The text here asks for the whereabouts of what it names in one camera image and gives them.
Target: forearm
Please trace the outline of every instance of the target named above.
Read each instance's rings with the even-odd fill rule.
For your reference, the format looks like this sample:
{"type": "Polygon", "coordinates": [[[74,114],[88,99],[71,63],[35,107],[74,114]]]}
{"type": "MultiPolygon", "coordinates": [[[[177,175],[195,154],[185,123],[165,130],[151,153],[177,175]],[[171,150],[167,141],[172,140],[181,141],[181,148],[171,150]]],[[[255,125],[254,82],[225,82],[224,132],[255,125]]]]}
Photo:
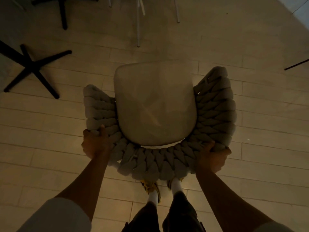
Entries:
{"type": "Polygon", "coordinates": [[[199,168],[196,177],[223,232],[252,232],[272,221],[240,198],[212,171],[199,168]]]}
{"type": "Polygon", "coordinates": [[[108,155],[96,155],[83,172],[56,197],[72,200],[92,220],[107,163],[108,155]]]}

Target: white sleeve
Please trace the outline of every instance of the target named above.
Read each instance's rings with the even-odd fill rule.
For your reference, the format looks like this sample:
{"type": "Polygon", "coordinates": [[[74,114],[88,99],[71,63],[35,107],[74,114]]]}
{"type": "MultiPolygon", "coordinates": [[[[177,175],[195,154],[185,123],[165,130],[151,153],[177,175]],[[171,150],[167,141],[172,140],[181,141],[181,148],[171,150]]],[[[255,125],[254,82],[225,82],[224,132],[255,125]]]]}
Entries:
{"type": "Polygon", "coordinates": [[[90,232],[89,217],[69,199],[46,201],[17,232],[90,232]]]}
{"type": "Polygon", "coordinates": [[[290,228],[277,222],[269,222],[261,225],[253,232],[293,232],[290,228]]]}

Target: hand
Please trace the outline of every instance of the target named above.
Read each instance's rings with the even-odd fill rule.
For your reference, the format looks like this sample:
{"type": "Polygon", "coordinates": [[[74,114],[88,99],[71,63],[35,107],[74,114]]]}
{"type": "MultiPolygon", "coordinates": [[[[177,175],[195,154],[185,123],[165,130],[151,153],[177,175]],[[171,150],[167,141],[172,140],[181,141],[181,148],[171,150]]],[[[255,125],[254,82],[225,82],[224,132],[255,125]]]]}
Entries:
{"type": "Polygon", "coordinates": [[[108,139],[104,125],[100,127],[100,135],[96,136],[87,129],[83,131],[84,141],[82,143],[83,151],[90,158],[93,159],[97,155],[105,155],[109,159],[112,143],[108,139]]]}
{"type": "Polygon", "coordinates": [[[201,150],[197,158],[196,171],[199,171],[199,169],[209,169],[216,173],[224,166],[227,156],[232,152],[230,148],[218,152],[210,152],[214,144],[214,142],[208,143],[205,145],[204,149],[201,150]]]}

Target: sneaker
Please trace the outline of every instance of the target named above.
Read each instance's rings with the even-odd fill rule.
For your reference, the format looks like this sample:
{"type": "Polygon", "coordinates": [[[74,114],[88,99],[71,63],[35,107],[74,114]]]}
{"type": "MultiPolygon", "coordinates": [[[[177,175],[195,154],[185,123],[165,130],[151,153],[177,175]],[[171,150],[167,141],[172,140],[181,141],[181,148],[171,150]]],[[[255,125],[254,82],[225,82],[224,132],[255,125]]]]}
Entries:
{"type": "Polygon", "coordinates": [[[173,180],[174,178],[172,178],[171,180],[168,180],[168,181],[166,181],[166,184],[168,185],[168,189],[171,191],[172,189],[171,189],[171,185],[172,185],[172,180],[173,180]]]}
{"type": "Polygon", "coordinates": [[[145,188],[145,191],[147,192],[147,194],[153,192],[153,191],[157,191],[158,193],[158,203],[160,203],[161,201],[161,195],[160,195],[160,190],[158,187],[157,182],[148,182],[146,180],[142,180],[141,184],[143,185],[143,187],[145,188]]]}

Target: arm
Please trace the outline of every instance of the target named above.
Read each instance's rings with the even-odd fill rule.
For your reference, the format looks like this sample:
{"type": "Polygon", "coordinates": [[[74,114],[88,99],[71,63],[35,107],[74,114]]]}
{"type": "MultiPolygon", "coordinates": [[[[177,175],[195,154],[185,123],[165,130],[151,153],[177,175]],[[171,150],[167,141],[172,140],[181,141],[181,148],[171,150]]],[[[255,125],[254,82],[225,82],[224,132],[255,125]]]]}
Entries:
{"type": "Polygon", "coordinates": [[[83,172],[55,198],[65,198],[75,202],[92,220],[111,152],[111,143],[104,126],[101,126],[98,137],[87,130],[83,133],[82,147],[92,160],[83,172]]]}
{"type": "Polygon", "coordinates": [[[273,220],[234,193],[215,173],[224,166],[230,149],[210,152],[205,146],[197,161],[196,178],[223,232],[252,232],[273,220]]]}

